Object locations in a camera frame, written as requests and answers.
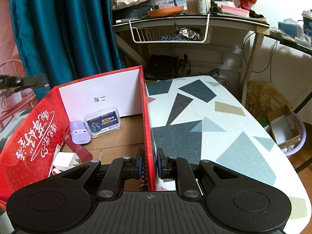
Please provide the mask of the dark red cylinder tube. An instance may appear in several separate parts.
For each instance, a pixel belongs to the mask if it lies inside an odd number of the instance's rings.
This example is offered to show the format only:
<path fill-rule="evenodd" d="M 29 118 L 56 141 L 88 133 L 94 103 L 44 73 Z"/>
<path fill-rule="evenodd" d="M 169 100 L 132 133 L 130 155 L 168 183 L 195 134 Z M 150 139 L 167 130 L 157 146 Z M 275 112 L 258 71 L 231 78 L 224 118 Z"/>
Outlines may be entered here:
<path fill-rule="evenodd" d="M 87 151 L 82 145 L 75 144 L 73 142 L 70 134 L 65 134 L 63 141 L 74 153 L 78 155 L 83 163 L 89 162 L 93 159 L 93 155 L 89 153 L 89 151 Z"/>

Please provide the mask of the pink checkered tube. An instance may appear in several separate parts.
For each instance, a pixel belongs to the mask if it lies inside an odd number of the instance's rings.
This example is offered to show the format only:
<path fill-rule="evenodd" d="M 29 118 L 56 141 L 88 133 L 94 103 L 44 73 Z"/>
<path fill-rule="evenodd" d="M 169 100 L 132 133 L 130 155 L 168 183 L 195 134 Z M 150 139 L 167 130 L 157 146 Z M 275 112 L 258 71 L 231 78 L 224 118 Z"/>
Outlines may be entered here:
<path fill-rule="evenodd" d="M 140 177 L 140 191 L 148 191 L 148 174 L 146 168 L 145 150 L 142 150 L 139 158 L 139 177 Z"/>

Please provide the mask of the pink book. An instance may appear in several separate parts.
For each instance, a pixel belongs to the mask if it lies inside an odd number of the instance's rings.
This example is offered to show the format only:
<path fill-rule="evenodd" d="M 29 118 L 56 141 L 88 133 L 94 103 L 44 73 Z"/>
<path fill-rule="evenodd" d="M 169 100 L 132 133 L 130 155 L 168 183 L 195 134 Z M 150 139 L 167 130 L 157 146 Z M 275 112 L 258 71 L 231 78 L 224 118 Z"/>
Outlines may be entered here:
<path fill-rule="evenodd" d="M 226 14 L 232 14 L 235 16 L 240 16 L 243 18 L 249 18 L 250 17 L 250 11 L 241 9 L 238 7 L 232 7 L 227 5 L 221 5 L 221 12 Z"/>

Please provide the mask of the orange tray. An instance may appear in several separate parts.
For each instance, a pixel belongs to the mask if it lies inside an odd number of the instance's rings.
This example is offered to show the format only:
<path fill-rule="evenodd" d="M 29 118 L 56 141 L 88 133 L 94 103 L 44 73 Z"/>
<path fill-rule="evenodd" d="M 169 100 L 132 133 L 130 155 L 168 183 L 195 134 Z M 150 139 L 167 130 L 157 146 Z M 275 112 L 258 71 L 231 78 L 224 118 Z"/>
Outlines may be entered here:
<path fill-rule="evenodd" d="M 166 17 L 166 16 L 181 13 L 183 12 L 183 10 L 184 10 L 183 6 L 174 6 L 174 7 L 165 7 L 162 9 L 147 11 L 147 14 L 149 17 L 152 17 L 152 18 L 161 18 L 161 17 Z"/>

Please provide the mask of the purple rectangular case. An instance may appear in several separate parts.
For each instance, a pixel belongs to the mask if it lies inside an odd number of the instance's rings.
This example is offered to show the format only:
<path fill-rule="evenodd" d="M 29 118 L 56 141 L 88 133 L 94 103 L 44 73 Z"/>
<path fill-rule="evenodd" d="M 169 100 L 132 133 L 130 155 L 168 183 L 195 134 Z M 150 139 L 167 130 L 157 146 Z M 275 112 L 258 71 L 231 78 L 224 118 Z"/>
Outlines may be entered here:
<path fill-rule="evenodd" d="M 70 122 L 69 129 L 74 144 L 82 145 L 91 141 L 91 135 L 82 121 Z"/>

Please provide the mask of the white USB charger block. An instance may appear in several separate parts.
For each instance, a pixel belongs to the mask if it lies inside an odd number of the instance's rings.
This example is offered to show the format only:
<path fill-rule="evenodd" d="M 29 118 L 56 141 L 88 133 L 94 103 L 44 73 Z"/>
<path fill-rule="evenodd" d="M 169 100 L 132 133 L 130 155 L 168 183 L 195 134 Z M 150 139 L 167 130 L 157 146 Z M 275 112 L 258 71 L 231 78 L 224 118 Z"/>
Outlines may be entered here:
<path fill-rule="evenodd" d="M 79 157 L 74 152 L 59 152 L 52 162 L 52 165 L 60 171 L 66 171 L 79 164 Z"/>

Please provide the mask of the white desk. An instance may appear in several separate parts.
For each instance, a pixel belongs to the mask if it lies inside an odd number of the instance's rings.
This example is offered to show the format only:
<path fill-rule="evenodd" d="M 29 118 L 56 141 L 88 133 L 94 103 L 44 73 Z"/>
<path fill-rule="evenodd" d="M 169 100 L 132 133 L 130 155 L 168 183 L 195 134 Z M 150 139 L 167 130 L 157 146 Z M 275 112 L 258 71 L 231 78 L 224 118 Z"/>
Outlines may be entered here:
<path fill-rule="evenodd" d="M 236 70 L 240 73 L 240 87 L 242 90 L 242 105 L 246 104 L 247 84 L 252 74 L 252 69 L 258 52 L 261 49 L 263 39 L 270 35 L 268 23 L 239 18 L 234 16 L 210 16 L 207 15 L 174 15 L 160 18 L 129 19 L 125 22 L 113 25 L 115 33 L 129 31 L 132 41 L 136 44 L 160 44 L 165 35 L 179 32 L 180 29 L 191 28 L 199 30 L 198 40 L 173 40 L 167 43 L 208 44 L 212 36 L 213 27 L 231 28 L 242 31 L 251 31 L 255 34 L 254 42 L 245 70 Z"/>

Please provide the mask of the clear floss pick box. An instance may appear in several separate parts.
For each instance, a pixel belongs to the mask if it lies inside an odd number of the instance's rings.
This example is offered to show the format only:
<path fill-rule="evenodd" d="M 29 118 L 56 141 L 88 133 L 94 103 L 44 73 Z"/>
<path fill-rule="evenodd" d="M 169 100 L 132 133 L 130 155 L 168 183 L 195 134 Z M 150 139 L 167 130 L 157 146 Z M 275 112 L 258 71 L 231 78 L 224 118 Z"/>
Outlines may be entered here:
<path fill-rule="evenodd" d="M 115 106 L 89 113 L 83 122 L 92 139 L 122 129 L 122 121 Z"/>

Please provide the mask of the red strawberry cardboard box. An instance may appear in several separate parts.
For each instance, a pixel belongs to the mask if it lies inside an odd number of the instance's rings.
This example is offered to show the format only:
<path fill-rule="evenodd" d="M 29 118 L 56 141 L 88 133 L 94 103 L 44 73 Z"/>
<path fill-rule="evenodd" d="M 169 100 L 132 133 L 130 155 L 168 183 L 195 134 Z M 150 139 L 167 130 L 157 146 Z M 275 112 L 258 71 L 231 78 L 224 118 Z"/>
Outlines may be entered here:
<path fill-rule="evenodd" d="M 122 128 L 93 138 L 88 153 L 103 164 L 142 146 L 150 191 L 158 190 L 155 149 L 143 68 L 135 66 L 54 87 L 34 108 L 22 108 L 1 126 L 1 207 L 16 190 L 50 176 L 64 137 L 74 121 L 104 109 L 118 113 Z"/>

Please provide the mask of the teal curtain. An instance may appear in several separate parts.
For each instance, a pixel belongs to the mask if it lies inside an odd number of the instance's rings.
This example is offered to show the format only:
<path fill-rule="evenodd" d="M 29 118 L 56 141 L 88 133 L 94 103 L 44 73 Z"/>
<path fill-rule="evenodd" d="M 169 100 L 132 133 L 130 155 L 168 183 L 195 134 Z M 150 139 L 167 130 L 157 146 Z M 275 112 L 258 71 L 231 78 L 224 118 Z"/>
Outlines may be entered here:
<path fill-rule="evenodd" d="M 50 87 L 124 68 L 110 0 L 10 0 L 10 13 L 27 75 Z"/>

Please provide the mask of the lavender basin with boxes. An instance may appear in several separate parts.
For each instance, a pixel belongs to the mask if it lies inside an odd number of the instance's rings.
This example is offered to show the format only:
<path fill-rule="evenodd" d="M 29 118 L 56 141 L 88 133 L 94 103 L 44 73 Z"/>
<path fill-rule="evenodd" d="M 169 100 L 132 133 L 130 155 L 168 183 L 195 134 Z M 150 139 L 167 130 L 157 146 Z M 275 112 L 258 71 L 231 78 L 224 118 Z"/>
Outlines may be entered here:
<path fill-rule="evenodd" d="M 302 149 L 307 138 L 306 127 L 287 105 L 270 111 L 266 118 L 271 137 L 286 157 L 290 158 Z"/>

